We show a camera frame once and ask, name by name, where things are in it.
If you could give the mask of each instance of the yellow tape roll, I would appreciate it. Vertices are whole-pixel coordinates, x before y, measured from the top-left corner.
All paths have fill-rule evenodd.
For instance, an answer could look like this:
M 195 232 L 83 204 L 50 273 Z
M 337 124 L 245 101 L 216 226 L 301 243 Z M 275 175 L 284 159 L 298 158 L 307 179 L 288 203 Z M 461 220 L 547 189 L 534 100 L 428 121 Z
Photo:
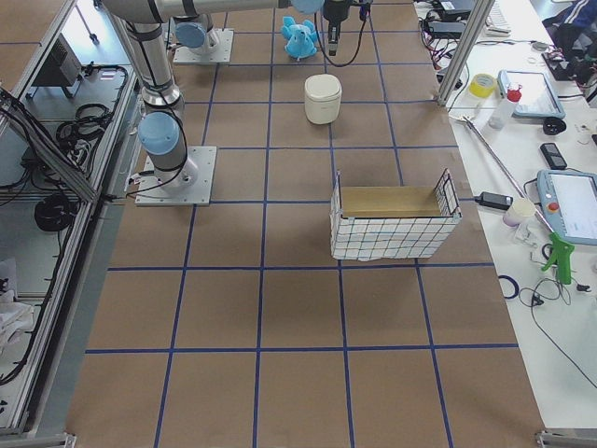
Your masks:
M 497 81 L 491 75 L 479 73 L 473 77 L 468 91 L 479 98 L 487 98 L 497 87 Z

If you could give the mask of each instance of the blue stuffed toy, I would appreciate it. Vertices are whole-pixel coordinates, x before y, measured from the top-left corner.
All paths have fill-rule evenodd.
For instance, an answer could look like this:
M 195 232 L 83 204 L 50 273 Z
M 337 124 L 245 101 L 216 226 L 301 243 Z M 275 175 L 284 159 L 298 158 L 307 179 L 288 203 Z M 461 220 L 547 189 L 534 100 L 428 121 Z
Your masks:
M 280 32 L 288 40 L 284 47 L 286 53 L 297 58 L 297 61 L 313 56 L 317 52 L 314 44 L 317 41 L 317 33 L 312 21 L 304 21 L 300 24 L 296 23 L 294 18 L 285 16 L 284 26 Z

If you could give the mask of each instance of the green clamp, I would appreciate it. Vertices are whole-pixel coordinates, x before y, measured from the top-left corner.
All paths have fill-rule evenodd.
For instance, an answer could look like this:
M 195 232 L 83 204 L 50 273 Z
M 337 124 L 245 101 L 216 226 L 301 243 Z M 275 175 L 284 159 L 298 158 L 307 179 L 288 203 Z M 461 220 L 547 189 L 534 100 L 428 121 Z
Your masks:
M 558 281 L 563 285 L 570 285 L 572 283 L 570 256 L 575 251 L 575 245 L 565 242 L 556 232 L 550 234 L 549 239 L 551 240 L 551 255 L 541 271 L 545 272 L 555 264 L 558 266 Z

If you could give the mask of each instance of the white bottle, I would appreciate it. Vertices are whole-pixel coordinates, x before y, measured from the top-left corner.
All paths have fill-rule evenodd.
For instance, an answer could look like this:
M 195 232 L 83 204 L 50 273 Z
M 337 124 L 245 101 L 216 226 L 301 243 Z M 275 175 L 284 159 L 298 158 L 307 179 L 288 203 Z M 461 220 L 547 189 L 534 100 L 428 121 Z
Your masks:
M 512 117 L 521 97 L 521 86 L 516 86 L 516 88 L 508 86 L 506 98 L 504 98 L 493 111 L 488 124 L 494 129 L 502 129 L 506 125 L 508 119 Z

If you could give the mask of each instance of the wire basket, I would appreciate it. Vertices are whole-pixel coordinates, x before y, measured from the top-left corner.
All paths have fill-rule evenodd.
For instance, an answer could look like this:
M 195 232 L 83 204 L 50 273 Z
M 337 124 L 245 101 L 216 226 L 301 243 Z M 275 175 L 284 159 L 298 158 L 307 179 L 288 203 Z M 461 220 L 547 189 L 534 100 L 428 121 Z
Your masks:
M 335 259 L 431 257 L 462 219 L 450 171 L 434 187 L 436 217 L 347 217 L 342 212 L 340 173 L 331 201 L 331 248 Z

